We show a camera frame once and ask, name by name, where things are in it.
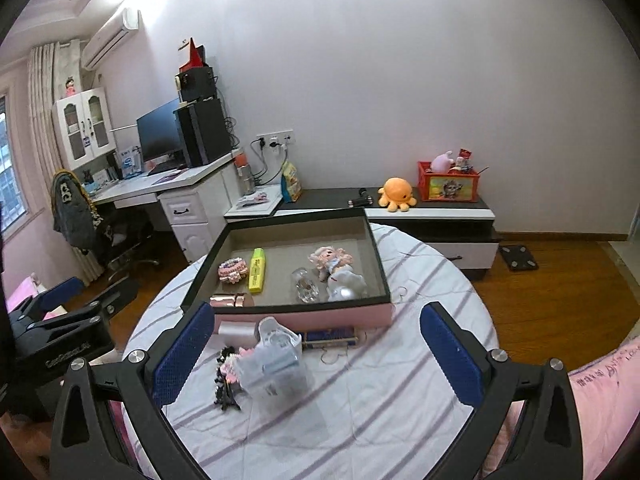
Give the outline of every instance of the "monitor screen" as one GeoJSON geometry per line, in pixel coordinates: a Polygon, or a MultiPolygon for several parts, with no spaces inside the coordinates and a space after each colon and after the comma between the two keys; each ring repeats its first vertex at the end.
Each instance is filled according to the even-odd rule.
{"type": "Polygon", "coordinates": [[[140,148],[145,162],[161,155],[177,152],[182,148],[174,115],[178,104],[180,99],[174,99],[138,119],[140,148]]]}

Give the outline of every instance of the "red basket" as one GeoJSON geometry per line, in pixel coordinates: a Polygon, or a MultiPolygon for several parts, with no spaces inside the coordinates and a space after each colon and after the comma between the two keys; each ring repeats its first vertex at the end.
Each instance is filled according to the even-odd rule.
{"type": "Polygon", "coordinates": [[[428,173],[430,162],[418,162],[418,189],[424,202],[477,202],[478,175],[469,173],[428,173]]]}

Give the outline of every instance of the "air conditioner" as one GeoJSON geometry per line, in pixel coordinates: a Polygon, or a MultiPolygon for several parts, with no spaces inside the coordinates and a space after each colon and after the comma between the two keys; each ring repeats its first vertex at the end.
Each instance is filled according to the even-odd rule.
{"type": "Polygon", "coordinates": [[[117,45],[138,30],[139,19],[138,10],[130,7],[113,16],[86,44],[81,56],[82,67],[94,70],[100,65],[117,45]]]}

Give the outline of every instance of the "round table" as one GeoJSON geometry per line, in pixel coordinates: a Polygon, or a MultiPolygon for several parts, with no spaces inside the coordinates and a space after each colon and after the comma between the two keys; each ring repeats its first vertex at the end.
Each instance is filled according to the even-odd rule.
{"type": "MultiPolygon", "coordinates": [[[[420,334],[418,318],[439,301],[487,349],[495,329],[473,286],[439,252],[396,228],[372,224],[392,301],[394,322],[367,331],[357,348],[305,351],[309,392],[273,411],[247,394],[242,411],[214,405],[217,335],[211,337],[177,400],[162,410],[213,479],[423,478],[449,447],[471,408],[456,399],[420,334]]],[[[180,302],[204,259],[160,292],[143,314],[125,355],[148,349],[180,319],[180,302]]],[[[125,424],[144,474],[158,478],[125,424]]]]}

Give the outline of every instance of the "snack bag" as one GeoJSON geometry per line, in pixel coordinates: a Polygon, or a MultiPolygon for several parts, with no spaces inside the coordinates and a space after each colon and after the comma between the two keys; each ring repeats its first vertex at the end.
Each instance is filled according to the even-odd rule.
{"type": "Polygon", "coordinates": [[[298,171],[289,161],[282,165],[282,198],[285,202],[295,202],[302,194],[302,185],[298,180],[298,171]]]}

